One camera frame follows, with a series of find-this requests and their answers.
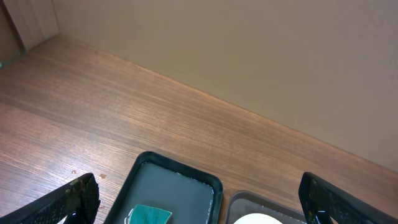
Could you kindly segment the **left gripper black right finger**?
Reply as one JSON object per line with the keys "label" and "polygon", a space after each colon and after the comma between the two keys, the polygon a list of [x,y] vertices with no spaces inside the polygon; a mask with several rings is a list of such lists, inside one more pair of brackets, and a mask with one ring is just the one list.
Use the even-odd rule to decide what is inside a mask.
{"label": "left gripper black right finger", "polygon": [[319,176],[304,172],[298,196],[307,223],[393,224],[397,219]]}

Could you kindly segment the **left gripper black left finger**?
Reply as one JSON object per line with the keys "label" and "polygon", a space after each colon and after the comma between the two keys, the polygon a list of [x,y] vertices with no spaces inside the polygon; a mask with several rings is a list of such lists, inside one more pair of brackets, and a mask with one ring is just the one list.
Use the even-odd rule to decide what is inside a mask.
{"label": "left gripper black left finger", "polygon": [[94,224],[100,206],[99,186],[86,173],[28,205],[1,217],[3,224]]}

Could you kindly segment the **green yellow sponge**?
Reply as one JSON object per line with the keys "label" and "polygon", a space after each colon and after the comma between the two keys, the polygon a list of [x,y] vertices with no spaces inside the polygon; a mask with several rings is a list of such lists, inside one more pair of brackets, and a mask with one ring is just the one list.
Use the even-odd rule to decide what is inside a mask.
{"label": "green yellow sponge", "polygon": [[138,204],[124,219],[124,224],[166,224],[172,212],[161,208]]}

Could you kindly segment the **white plate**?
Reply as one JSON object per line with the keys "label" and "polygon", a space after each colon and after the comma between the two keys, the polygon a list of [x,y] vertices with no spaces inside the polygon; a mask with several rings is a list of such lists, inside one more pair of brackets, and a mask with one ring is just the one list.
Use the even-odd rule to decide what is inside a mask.
{"label": "white plate", "polygon": [[250,213],[237,219],[233,224],[282,224],[282,222],[270,215]]}

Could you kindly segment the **large dark brown tray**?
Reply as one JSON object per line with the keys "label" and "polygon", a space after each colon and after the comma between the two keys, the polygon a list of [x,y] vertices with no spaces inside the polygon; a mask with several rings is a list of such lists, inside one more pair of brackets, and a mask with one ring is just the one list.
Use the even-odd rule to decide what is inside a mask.
{"label": "large dark brown tray", "polygon": [[229,199],[224,223],[233,224],[241,217],[252,213],[271,216],[281,223],[306,223],[302,212],[249,191],[237,192]]}

